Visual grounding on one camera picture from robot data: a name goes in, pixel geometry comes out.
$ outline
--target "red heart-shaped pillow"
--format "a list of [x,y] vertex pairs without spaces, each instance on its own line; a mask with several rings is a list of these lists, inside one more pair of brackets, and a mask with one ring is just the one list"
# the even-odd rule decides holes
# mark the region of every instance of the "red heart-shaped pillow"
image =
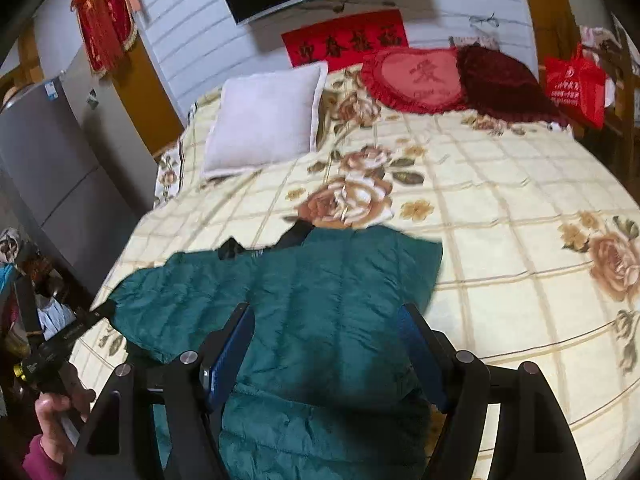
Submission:
[[401,112],[437,114],[465,108],[455,48],[390,48],[367,56],[360,72],[367,90]]

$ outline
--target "human hand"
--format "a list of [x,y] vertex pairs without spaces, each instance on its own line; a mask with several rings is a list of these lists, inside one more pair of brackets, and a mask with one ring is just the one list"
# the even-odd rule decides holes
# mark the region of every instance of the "human hand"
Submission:
[[95,392],[82,387],[78,380],[78,371],[73,365],[68,365],[61,370],[61,377],[67,391],[71,393],[71,398],[60,394],[40,394],[36,400],[35,409],[42,430],[40,445],[43,451],[54,462],[66,465],[74,451],[74,446],[60,424],[60,415],[73,406],[80,412],[82,420],[86,421],[90,403],[95,400]]

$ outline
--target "red plastic bag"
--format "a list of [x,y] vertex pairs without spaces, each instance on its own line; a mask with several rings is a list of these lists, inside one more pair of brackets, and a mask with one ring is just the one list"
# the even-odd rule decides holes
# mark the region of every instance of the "red plastic bag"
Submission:
[[572,119],[602,129],[607,75],[582,56],[582,45],[578,44],[569,61],[547,57],[545,67],[546,95]]

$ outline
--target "green down jacket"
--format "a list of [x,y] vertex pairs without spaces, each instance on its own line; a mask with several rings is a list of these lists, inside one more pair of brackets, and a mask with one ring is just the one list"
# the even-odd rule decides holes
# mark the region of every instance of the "green down jacket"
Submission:
[[[113,321],[168,362],[239,302],[253,306],[220,435],[231,478],[417,479],[430,412],[394,320],[405,302],[425,311],[441,259],[440,243],[381,226],[314,229],[300,246],[233,260],[176,253],[120,283]],[[156,431],[166,457],[161,416]]]

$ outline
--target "bed sheet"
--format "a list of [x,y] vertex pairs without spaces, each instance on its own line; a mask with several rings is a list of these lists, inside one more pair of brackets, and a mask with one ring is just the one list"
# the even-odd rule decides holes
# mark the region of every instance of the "bed sheet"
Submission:
[[[198,174],[220,92],[200,99],[161,172],[174,173],[166,203],[140,221],[95,304],[175,251],[217,248],[231,236],[270,245],[297,216],[441,239],[430,326],[485,363],[536,362],[587,478],[615,478],[640,439],[638,206],[567,132],[473,111],[399,114],[372,101],[358,74],[357,66],[330,74],[332,113],[317,153],[208,183]],[[125,358],[126,342],[103,321],[71,361],[99,391]],[[489,471],[497,420],[490,406],[478,479]]]

